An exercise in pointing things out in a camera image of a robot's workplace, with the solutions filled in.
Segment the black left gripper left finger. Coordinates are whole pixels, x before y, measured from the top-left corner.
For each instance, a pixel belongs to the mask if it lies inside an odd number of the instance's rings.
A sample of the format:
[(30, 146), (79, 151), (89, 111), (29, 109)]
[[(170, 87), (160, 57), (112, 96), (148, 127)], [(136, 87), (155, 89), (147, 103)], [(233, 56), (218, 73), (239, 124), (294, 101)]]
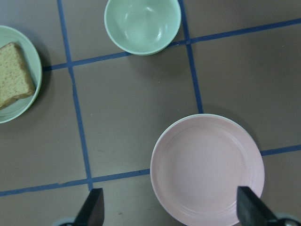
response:
[(74, 226), (102, 226), (104, 223), (104, 195), (102, 188), (92, 189), (76, 216)]

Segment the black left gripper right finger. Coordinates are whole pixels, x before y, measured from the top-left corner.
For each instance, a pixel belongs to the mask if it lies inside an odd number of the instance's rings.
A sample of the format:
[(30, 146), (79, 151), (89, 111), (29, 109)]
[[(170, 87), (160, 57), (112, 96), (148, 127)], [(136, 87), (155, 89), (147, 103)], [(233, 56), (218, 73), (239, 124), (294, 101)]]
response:
[(242, 226), (278, 226), (278, 218), (247, 186), (237, 188), (237, 218)]

